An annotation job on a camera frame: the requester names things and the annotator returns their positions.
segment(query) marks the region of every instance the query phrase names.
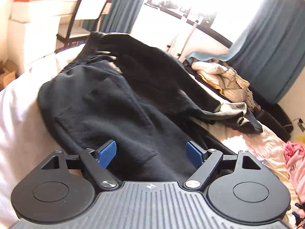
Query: chair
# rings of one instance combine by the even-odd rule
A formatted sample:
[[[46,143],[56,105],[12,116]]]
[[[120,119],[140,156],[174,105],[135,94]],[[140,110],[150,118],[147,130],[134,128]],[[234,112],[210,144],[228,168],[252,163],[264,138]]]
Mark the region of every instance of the chair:
[[[68,48],[73,42],[86,40],[90,32],[80,26],[74,25],[75,20],[97,20],[107,0],[78,0],[69,24],[59,25],[57,39],[64,44],[64,47],[56,52]]]

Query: window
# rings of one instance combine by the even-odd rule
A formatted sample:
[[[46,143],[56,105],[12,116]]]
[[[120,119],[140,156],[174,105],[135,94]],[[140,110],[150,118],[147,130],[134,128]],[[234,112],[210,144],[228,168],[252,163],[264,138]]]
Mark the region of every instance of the window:
[[[213,31],[234,43],[246,29],[263,0],[150,0],[162,11],[198,20],[198,29]]]

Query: gray ribbed plate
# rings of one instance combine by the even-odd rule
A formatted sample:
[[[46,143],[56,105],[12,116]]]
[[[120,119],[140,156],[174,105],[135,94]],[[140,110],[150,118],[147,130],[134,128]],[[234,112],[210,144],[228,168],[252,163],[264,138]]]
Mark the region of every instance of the gray ribbed plate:
[[[244,229],[250,227],[287,228],[280,221],[263,226],[247,226],[228,221],[211,210],[201,193],[185,191],[176,182],[125,182],[118,190],[100,193],[95,204],[75,219],[53,225],[34,224],[21,219],[12,228]]]

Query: desk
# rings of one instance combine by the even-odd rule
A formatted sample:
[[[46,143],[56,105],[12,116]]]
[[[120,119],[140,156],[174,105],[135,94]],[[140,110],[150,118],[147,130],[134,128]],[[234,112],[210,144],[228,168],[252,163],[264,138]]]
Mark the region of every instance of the desk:
[[[77,0],[14,2],[8,24],[8,59],[18,75],[31,63],[54,53],[60,18],[72,14]]]

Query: chair seat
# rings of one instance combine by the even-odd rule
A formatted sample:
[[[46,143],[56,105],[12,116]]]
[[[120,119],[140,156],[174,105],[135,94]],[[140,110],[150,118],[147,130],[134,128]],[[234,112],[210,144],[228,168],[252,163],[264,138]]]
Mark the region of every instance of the chair seat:
[[[69,24],[59,25],[58,34],[61,37],[66,38],[68,27],[69,27]],[[88,35],[90,35],[90,32],[88,30],[86,30],[82,27],[73,26],[72,30],[71,30],[70,38],[77,38],[77,37],[83,37],[83,36],[88,36]]]

